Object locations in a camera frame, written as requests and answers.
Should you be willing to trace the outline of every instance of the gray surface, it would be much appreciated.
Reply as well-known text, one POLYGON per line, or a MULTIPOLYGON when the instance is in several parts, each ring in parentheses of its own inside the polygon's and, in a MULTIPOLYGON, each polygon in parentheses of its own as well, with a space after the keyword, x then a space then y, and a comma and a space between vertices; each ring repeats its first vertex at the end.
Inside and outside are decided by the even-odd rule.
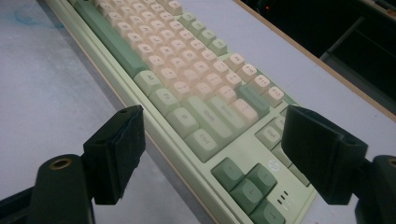
MULTIPOLYGON (((32 187, 44 161, 81 155, 82 144, 122 108, 39 3, 0 1, 0 200, 32 187)), ((97 223, 199 223, 194 213, 207 222, 150 141, 147 150, 151 156, 144 153, 124 198, 94 207, 97 223)))

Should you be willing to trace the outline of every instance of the keyboard frame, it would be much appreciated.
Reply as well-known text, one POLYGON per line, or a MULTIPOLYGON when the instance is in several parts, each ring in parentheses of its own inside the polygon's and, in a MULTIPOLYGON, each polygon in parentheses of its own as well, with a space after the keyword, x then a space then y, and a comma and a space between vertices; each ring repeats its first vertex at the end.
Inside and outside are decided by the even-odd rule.
MULTIPOLYGON (((196 162, 200 162, 192 151, 171 150, 170 148, 184 148, 187 145, 184 141, 177 141, 172 137, 172 134, 177 134, 174 129, 168 124, 167 120, 160 114, 155 106, 148 100, 139 87, 132 81, 116 59, 111 55, 107 48, 103 45, 100 39, 94 34, 86 22, 78 15, 74 8, 67 0, 46 0, 49 7, 57 15, 58 19, 63 23, 68 33, 75 39, 76 43, 88 56, 93 65, 97 68, 98 72, 103 76, 108 86, 115 92, 120 101, 126 105, 143 105, 145 129, 147 136, 152 140, 156 148, 173 167, 174 171, 185 183, 187 188, 192 192, 198 202, 203 206, 206 212, 218 223, 252 223, 251 220, 245 215, 246 218, 241 220, 237 219, 233 214, 234 211, 242 211, 242 209, 235 203, 227 206, 223 203, 218 194, 205 182, 205 178, 199 174, 193 166, 196 162), (195 176, 196 178, 184 179, 188 176, 195 176), (217 213, 219 207, 222 209, 220 214, 217 213)), ((264 124, 268 123, 268 119, 261 119, 248 130, 254 133, 257 132, 264 124)), ((309 205, 315 199, 317 193, 312 185, 309 187, 310 194, 307 197, 305 204, 299 216, 294 220, 294 223, 300 223, 304 214, 309 208, 309 205)), ((224 190, 221 197, 231 197, 228 192, 224 190)))

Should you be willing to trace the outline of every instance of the spacebar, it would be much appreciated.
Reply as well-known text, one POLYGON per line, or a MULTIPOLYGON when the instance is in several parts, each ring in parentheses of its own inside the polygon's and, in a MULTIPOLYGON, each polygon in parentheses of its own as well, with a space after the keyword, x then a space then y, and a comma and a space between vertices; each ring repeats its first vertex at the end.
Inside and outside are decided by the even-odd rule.
POLYGON ((69 2, 131 78, 141 71, 148 70, 146 64, 132 51, 90 1, 69 0, 69 2))

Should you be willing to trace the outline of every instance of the white desk surface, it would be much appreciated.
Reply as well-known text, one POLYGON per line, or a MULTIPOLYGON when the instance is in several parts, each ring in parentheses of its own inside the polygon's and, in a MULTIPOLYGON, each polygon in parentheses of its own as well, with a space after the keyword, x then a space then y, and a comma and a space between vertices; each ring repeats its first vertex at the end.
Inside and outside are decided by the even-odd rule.
MULTIPOLYGON (((181 2, 300 105, 366 142, 368 160, 396 154, 394 120, 235 2, 181 2)), ((32 187, 44 161, 81 155, 82 144, 122 108, 62 24, 38 3, 0 0, 0 200, 32 187)), ((317 197, 303 223, 355 223, 356 201, 329 206, 317 197)), ((94 212, 97 223, 210 222, 150 142, 124 199, 94 212)))

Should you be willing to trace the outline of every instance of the keyboard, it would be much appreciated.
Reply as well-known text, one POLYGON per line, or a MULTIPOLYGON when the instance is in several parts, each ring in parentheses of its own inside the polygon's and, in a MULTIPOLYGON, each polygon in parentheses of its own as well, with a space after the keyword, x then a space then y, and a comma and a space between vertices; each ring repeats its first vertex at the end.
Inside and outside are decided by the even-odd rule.
POLYGON ((280 142, 288 105, 263 70, 170 0, 47 0, 218 223, 299 223, 316 196, 280 142))

